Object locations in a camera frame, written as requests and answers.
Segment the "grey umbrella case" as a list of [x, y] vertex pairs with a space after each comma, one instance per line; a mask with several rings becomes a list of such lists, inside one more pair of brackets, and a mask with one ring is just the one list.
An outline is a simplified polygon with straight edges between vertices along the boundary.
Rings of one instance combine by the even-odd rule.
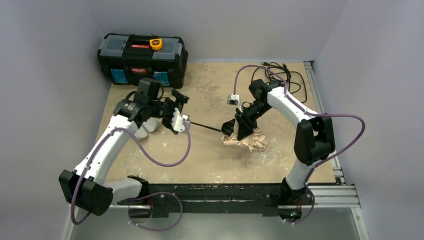
[[160, 122], [156, 118], [149, 118], [135, 132], [135, 137], [140, 141], [146, 139], [150, 133], [155, 132], [159, 128]]

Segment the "beige umbrella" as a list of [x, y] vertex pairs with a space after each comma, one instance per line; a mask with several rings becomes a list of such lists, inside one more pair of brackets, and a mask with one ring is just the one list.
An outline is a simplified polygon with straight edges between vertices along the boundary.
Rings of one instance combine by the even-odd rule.
[[267, 149], [267, 142], [265, 140], [265, 135], [262, 131], [257, 128], [254, 130], [253, 134], [238, 140], [237, 134], [233, 131], [229, 136], [225, 135], [220, 129], [214, 128], [211, 126], [203, 125], [196, 122], [187, 122], [187, 125], [195, 125], [209, 130], [213, 130], [222, 134], [221, 141], [225, 146], [233, 146], [239, 148], [247, 148], [250, 152], [264, 152]]

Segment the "black plastic toolbox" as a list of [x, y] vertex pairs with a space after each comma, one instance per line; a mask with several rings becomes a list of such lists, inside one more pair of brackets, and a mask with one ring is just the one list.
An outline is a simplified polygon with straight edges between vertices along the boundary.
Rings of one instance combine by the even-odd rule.
[[[163, 48], [153, 50], [149, 40], [161, 38]], [[181, 89], [187, 69], [188, 51], [179, 36], [107, 34], [97, 50], [102, 74], [115, 85], [136, 86], [142, 78]]]

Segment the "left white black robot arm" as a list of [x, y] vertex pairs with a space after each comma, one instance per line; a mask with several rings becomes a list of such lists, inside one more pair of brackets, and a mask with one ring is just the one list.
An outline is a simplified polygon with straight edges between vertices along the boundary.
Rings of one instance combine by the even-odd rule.
[[146, 181], [129, 176], [122, 181], [106, 183], [106, 177], [119, 153], [132, 139], [139, 143], [136, 132], [161, 119], [162, 125], [174, 134], [189, 132], [189, 116], [183, 106], [189, 97], [173, 89], [169, 97], [161, 97], [162, 85], [154, 79], [143, 78], [136, 90], [119, 101], [112, 117], [88, 155], [72, 171], [63, 170], [58, 181], [71, 209], [88, 214], [103, 215], [112, 203], [141, 197]]

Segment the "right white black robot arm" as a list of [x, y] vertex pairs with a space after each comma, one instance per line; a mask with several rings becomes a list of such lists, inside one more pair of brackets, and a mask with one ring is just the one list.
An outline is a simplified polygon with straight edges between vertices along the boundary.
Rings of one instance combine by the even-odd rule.
[[221, 132], [240, 141], [251, 137], [258, 128], [257, 120], [268, 110], [276, 109], [295, 127], [293, 150], [294, 165], [282, 183], [288, 192], [306, 188], [313, 167], [322, 163], [335, 151], [336, 144], [332, 119], [309, 111], [295, 99], [281, 81], [254, 80], [248, 87], [254, 101], [250, 106], [239, 106], [232, 120], [221, 126]]

